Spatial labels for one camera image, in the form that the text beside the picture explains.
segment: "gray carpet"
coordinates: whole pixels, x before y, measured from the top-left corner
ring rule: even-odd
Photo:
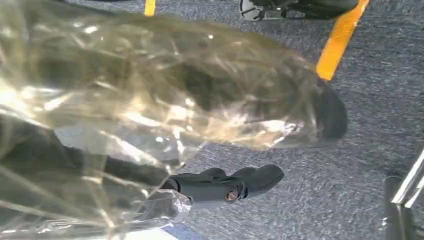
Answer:
[[[72,2],[144,10],[142,0]],[[261,32],[312,61],[318,60],[333,25],[246,22],[235,0],[158,0],[156,10]],[[208,240],[381,239],[383,179],[388,172],[405,173],[418,146],[424,145],[423,56],[424,1],[370,0],[331,82],[349,114],[345,139],[317,149],[207,146],[185,172],[220,167],[232,173],[241,166],[273,163],[284,168],[286,177],[267,195],[231,207],[193,211],[185,225]]]

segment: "metal pole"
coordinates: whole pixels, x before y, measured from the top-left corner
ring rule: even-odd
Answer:
[[[405,208],[402,204],[391,202],[401,181],[397,176],[389,176],[384,180],[384,226],[386,240],[416,240],[411,209]]]
[[[394,204],[404,204],[410,208],[418,195],[424,188],[424,147],[418,154],[418,157],[412,168],[402,181],[399,190],[391,200]]]

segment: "plastic wrap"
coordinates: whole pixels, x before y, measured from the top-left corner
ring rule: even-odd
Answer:
[[[125,233],[205,141],[317,142],[317,79],[294,51],[220,24],[0,1],[0,238],[56,229],[45,219],[71,231],[46,238]]]

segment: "black object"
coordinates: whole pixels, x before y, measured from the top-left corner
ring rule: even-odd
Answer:
[[[354,8],[358,0],[345,0],[340,1],[337,4],[330,5],[330,0],[300,0],[300,1],[288,1],[288,0],[246,0],[246,1],[254,1],[258,5],[262,6],[268,6],[269,4],[274,4],[276,6],[281,6],[284,4],[287,8],[291,8],[292,6],[295,6],[293,4],[297,4],[296,6],[303,6],[307,5],[306,2],[311,3],[312,6],[318,6],[320,4],[324,4],[323,6],[329,6],[329,9],[334,10],[334,13],[336,12],[336,9],[351,9]],[[80,6],[75,5],[78,8],[87,9],[88,11],[92,11],[93,8],[89,8],[86,6]],[[114,15],[112,12],[104,11],[104,10],[96,10],[100,14],[105,15]],[[115,65],[115,66],[125,66],[128,64],[125,61],[122,61],[119,59],[114,59],[108,55],[102,55],[94,52],[81,52],[81,55],[87,55],[85,57],[86,59],[93,59],[91,62],[97,63],[98,61],[104,61],[108,62],[107,65]],[[51,64],[47,62],[45,66],[40,66],[40,69],[46,69],[44,72],[46,73],[53,73],[55,69],[58,69],[58,63],[57,59],[55,64]],[[296,64],[292,65],[286,65],[286,68],[291,68],[293,71],[297,71]],[[201,69],[199,67],[196,67],[195,65],[191,65],[187,62],[182,62],[181,64],[177,64],[173,68],[168,68],[167,71],[177,71],[180,73],[181,77],[179,81],[181,81],[181,86],[184,86],[184,91],[186,91],[192,99],[195,100],[195,102],[199,105],[199,107],[202,108],[202,110],[205,113],[210,113],[215,110],[219,110],[222,108],[222,106],[231,106],[234,103],[239,103],[240,101],[245,100],[245,95],[239,90],[240,87],[238,87],[238,83],[233,81],[231,78],[226,77],[216,77],[208,73],[208,71],[205,71],[204,69]],[[119,71],[119,73],[115,76],[114,79],[120,79],[125,78],[125,76],[119,75],[122,72]],[[316,129],[312,129],[311,127],[302,127],[297,131],[296,134],[291,134],[288,136],[284,136],[284,140],[277,143],[275,147],[277,148],[286,148],[288,146],[296,146],[296,147],[304,147],[304,148],[310,148],[310,147],[324,147],[331,144],[334,144],[335,142],[339,141],[347,132],[348,128],[348,117],[347,112],[345,109],[344,104],[340,100],[337,93],[328,85],[326,84],[316,73],[314,72],[306,72],[305,74],[308,74],[311,78],[316,78],[315,84],[311,83],[311,86],[318,89],[318,90],[311,90],[311,102],[313,103],[313,113],[314,113],[314,119],[316,124]],[[55,75],[52,78],[51,83],[57,85],[58,79],[62,79],[63,76],[57,76]],[[299,92],[299,86],[296,84],[290,84],[290,80],[284,79],[285,76],[281,77],[281,85],[286,86],[284,89],[284,92],[281,93],[281,95],[287,95],[286,97],[283,97],[284,101],[279,101],[278,99],[276,101],[261,101],[262,96],[266,95],[268,92],[266,92],[266,88],[264,88],[263,91],[258,90],[257,93],[255,93],[255,97],[257,97],[258,100],[251,100],[247,104],[243,105],[239,110],[239,114],[248,116],[248,119],[246,119],[246,124],[250,123],[257,123],[257,122],[266,122],[266,121],[273,121],[273,120],[279,120],[284,119],[288,116],[288,114],[292,111],[291,106],[295,106],[297,103],[303,101],[302,96],[298,94]],[[228,94],[228,89],[234,89],[234,91],[231,92],[231,94]],[[306,121],[306,118],[309,118],[309,116],[298,116],[298,120],[300,121]]]
[[[358,0],[239,0],[248,21],[281,19],[328,20],[351,11]]]
[[[220,168],[210,168],[200,174],[173,175],[162,188],[189,197],[195,208],[214,208],[267,193],[283,177],[281,168],[271,164],[245,167],[230,176]]]

